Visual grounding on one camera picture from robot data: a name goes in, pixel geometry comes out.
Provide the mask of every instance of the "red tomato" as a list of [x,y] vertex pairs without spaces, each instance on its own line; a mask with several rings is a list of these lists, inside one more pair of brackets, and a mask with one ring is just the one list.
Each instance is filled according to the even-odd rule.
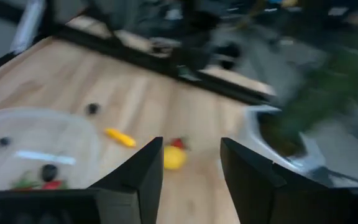
[[61,180],[54,180],[54,181],[45,183],[42,186],[42,189],[44,189],[44,190],[56,190],[56,189],[59,189],[61,184],[62,184]]
[[180,138],[172,140],[171,146],[175,146],[175,147],[178,147],[180,149],[185,148],[185,145],[183,144],[183,141]]

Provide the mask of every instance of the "plant pot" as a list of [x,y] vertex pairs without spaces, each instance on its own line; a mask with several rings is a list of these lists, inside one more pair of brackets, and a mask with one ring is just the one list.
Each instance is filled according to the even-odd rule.
[[279,109],[268,105],[247,107],[244,113],[244,123],[235,138],[249,149],[299,174],[307,175],[312,170],[324,167],[325,158],[316,142],[302,133],[300,133],[300,139],[305,149],[305,153],[302,155],[281,156],[266,143],[260,133],[258,115],[279,111]]

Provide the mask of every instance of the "wooden tabletop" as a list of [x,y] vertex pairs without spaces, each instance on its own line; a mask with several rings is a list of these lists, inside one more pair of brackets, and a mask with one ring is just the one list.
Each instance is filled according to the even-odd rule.
[[[76,22],[93,32],[100,27],[71,24]],[[247,85],[269,91],[255,81]],[[85,114],[90,103],[101,105],[96,116]],[[50,37],[0,68],[0,109],[18,106],[64,111],[91,122],[102,143],[94,180],[156,136],[187,137],[185,166],[164,172],[158,223],[239,222],[220,170],[219,142],[235,131],[246,105]],[[131,135],[137,147],[107,138],[107,127]]]

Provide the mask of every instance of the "dark round object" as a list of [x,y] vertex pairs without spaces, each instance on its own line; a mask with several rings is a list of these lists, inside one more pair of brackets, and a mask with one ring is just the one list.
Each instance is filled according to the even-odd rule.
[[0,147],[6,147],[10,145],[11,139],[9,137],[0,138]]
[[86,107],[86,112],[89,115],[94,115],[94,114],[98,113],[99,107],[100,106],[97,103],[91,103]]
[[152,47],[152,53],[153,54],[160,54],[163,51],[163,47],[160,46],[153,46]]
[[270,40],[268,40],[267,44],[269,46],[269,49],[272,52],[278,52],[280,50],[279,41],[280,41],[280,39],[270,39]]
[[170,47],[163,47],[161,48],[161,53],[163,54],[167,54],[171,51],[171,48]]
[[58,173],[58,169],[55,165],[47,164],[41,168],[41,179],[45,182],[53,181]]
[[215,53],[232,58],[239,58],[241,56],[241,50],[239,45],[233,42],[229,42],[224,46],[217,47]]
[[221,61],[221,66],[224,69],[231,70],[234,67],[235,63],[227,60]]
[[209,31],[216,28],[221,18],[210,12],[195,11],[191,13],[189,21],[195,31]]

